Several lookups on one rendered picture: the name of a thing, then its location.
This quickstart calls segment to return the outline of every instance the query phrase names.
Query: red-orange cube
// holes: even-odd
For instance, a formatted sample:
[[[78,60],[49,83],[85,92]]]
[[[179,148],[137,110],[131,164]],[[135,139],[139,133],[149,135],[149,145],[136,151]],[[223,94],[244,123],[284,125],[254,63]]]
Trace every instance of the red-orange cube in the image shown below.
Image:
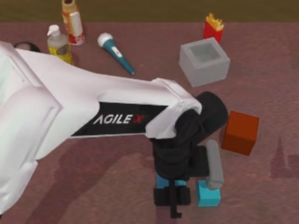
[[[232,111],[222,140],[222,149],[250,155],[256,143],[259,118]]]

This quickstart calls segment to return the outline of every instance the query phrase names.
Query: teal block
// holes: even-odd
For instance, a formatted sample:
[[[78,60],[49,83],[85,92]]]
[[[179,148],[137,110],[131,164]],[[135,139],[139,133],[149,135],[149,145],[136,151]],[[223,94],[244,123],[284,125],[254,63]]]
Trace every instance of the teal block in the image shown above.
[[[221,200],[220,189],[210,190],[204,180],[197,182],[197,196],[199,207],[217,207]]]
[[[176,186],[186,186],[186,181],[180,181],[177,180],[175,181]],[[158,189],[163,189],[169,187],[169,181],[162,178],[160,175],[157,174],[157,188]]]

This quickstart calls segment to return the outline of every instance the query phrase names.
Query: white microphone head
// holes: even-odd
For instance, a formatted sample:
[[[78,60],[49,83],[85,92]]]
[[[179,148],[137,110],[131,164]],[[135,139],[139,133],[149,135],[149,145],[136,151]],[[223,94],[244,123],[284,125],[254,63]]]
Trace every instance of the white microphone head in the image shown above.
[[[112,35],[111,34],[108,34],[108,33],[102,33],[99,37],[98,37],[98,45],[102,48],[104,43],[107,41],[107,40],[111,40],[113,39]]]

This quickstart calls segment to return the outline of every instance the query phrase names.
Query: open gray bin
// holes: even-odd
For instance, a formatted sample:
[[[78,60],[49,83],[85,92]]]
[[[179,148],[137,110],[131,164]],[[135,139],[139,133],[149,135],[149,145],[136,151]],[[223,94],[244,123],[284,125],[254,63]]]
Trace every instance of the open gray bin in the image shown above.
[[[179,66],[192,87],[225,79],[230,59],[215,38],[181,45]]]

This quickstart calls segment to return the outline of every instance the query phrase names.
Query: french fries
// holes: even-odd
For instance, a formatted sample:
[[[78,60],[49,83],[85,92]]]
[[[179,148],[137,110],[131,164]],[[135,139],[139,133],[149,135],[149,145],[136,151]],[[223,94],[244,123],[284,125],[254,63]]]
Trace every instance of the french fries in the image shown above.
[[[222,20],[215,19],[214,14],[210,13],[209,16],[206,17],[206,21],[213,27],[216,31],[223,30],[224,25],[222,24]]]

